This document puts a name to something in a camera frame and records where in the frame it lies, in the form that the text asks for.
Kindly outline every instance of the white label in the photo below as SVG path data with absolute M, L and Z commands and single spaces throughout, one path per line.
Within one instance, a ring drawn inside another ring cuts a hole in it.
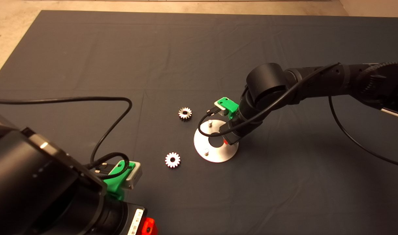
M 139 223 L 141 222 L 142 214 L 144 214 L 144 210 L 137 209 L 135 211 L 134 218 L 132 220 L 131 226 L 128 231 L 128 235 L 135 235 L 136 231 L 138 230 Z

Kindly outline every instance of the green gripper mount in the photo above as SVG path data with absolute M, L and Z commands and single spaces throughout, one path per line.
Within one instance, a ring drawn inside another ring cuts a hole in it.
M 236 110 L 238 110 L 239 105 L 227 97 L 222 97 L 215 102 L 215 106 L 221 109 L 219 112 L 222 116 L 228 116 L 232 119 L 235 116 Z
M 120 162 L 118 162 L 118 164 L 116 164 L 116 166 L 112 169 L 109 175 L 119 173 L 124 168 L 124 165 L 125 161 L 121 160 Z M 129 162 L 129 168 L 123 174 L 112 179 L 103 180 L 103 182 L 107 184 L 107 192 L 118 200 L 123 200 L 125 194 L 123 189 L 121 188 L 121 185 L 125 182 L 126 178 L 130 175 L 134 168 L 135 163 Z

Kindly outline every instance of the round metal plate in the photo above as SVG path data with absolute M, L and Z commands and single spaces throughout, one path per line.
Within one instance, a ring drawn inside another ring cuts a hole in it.
M 215 132 L 218 133 L 219 127 L 224 124 L 224 121 L 212 120 L 211 127 L 209 127 L 208 122 L 204 122 L 202 123 L 202 125 L 200 125 L 200 129 L 206 134 L 212 134 Z M 199 130 L 196 130 L 193 142 L 195 144 L 196 151 L 202 158 L 208 160 L 209 162 L 216 163 L 225 162 L 232 158 L 238 150 L 239 145 L 238 143 L 235 143 L 233 145 L 224 143 L 221 147 L 215 148 L 209 143 L 209 137 L 200 134 Z

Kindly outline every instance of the gear hole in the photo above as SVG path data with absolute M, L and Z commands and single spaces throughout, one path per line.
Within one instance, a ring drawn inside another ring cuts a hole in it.
M 224 137 L 209 137 L 209 144 L 214 148 L 221 147 L 224 144 Z

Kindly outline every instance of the table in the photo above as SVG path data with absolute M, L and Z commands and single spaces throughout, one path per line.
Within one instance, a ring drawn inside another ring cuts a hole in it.
M 355 146 L 326 98 L 271 113 L 228 162 L 195 151 L 215 100 L 239 102 L 247 74 L 398 60 L 398 18 L 42 11 L 0 71 L 0 98 L 114 95 L 133 109 L 98 155 L 127 153 L 143 176 L 130 194 L 160 234 L 398 234 L 398 167 Z M 398 161 L 398 118 L 342 96 L 343 125 Z M 3 106 L 82 163 L 124 110 L 119 102 Z M 179 108 L 193 110 L 190 122 Z M 169 169 L 169 152 L 181 165 Z

